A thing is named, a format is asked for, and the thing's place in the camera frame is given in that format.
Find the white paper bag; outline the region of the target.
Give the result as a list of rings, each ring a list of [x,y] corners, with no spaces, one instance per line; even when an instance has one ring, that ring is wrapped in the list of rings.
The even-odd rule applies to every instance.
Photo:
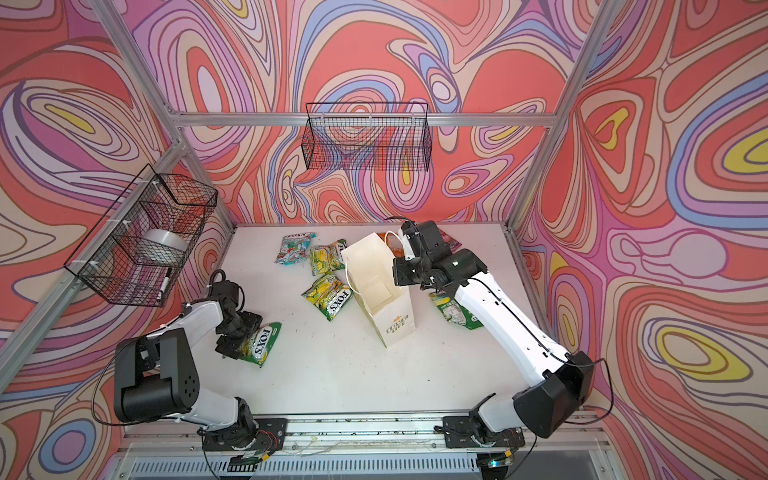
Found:
[[[376,233],[342,251],[345,275],[356,300],[385,348],[399,343],[416,329],[407,287],[394,282],[396,257]]]

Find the yellow-green Fox's bag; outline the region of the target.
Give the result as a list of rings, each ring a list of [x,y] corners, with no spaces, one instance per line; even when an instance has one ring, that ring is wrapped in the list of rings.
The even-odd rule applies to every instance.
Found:
[[[347,248],[347,241],[339,239],[329,245],[312,246],[309,250],[312,275],[324,276],[345,269],[342,252]]]
[[[328,322],[333,321],[353,296],[351,288],[333,273],[315,280],[302,297],[317,308]]]

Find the teal Fox's candy bag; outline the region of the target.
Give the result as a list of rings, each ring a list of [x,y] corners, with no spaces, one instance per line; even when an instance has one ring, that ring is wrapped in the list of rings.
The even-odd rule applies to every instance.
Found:
[[[280,250],[275,259],[279,265],[293,265],[306,261],[309,258],[309,249],[312,240],[316,237],[314,232],[302,232],[289,234],[282,238]]]

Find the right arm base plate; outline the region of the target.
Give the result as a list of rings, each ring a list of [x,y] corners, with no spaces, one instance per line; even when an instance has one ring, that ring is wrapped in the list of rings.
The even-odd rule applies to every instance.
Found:
[[[470,415],[444,416],[433,430],[443,436],[449,449],[506,448],[516,451],[526,445],[521,429],[493,432]]]

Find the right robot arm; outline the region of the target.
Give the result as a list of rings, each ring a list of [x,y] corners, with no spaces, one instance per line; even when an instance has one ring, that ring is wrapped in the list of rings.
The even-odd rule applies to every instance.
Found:
[[[491,333],[526,382],[515,394],[481,401],[470,415],[475,424],[493,434],[524,427],[540,438],[551,437],[585,403],[595,362],[583,351],[570,353],[541,330],[474,252],[450,249],[435,222],[406,220],[397,236],[404,255],[393,260],[395,284],[417,285],[455,300]]]

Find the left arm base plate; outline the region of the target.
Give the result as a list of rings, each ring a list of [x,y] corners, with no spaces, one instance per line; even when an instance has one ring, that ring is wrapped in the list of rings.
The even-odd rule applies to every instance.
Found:
[[[200,428],[203,450],[206,452],[274,453],[283,448],[288,426],[287,418],[256,418],[252,426],[235,424],[219,430]]]

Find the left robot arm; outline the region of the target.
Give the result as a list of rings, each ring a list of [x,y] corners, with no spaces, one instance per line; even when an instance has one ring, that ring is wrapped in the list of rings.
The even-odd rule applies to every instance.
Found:
[[[225,358],[251,355],[262,317],[245,310],[245,293],[222,269],[209,279],[207,295],[187,303],[169,324],[116,348],[114,413],[121,424],[173,419],[196,424],[219,442],[252,437],[257,424],[240,397],[203,386],[193,346],[214,333],[214,351]]]

